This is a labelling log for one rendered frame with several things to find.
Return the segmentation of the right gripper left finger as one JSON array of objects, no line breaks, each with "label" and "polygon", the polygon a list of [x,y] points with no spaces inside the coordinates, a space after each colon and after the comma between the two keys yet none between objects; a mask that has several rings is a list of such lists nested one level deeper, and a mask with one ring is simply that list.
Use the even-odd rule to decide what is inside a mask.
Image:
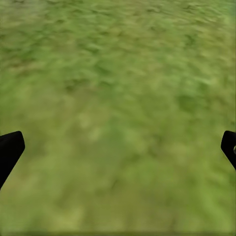
[{"label": "right gripper left finger", "polygon": [[0,189],[25,150],[21,131],[0,136]]}]

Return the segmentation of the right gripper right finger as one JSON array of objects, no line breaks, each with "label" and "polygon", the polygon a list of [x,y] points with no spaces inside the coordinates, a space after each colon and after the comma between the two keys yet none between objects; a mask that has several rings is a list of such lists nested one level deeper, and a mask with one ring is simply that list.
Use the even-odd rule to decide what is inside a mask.
[{"label": "right gripper right finger", "polygon": [[221,149],[232,163],[236,169],[236,133],[231,131],[225,131],[222,142]]}]

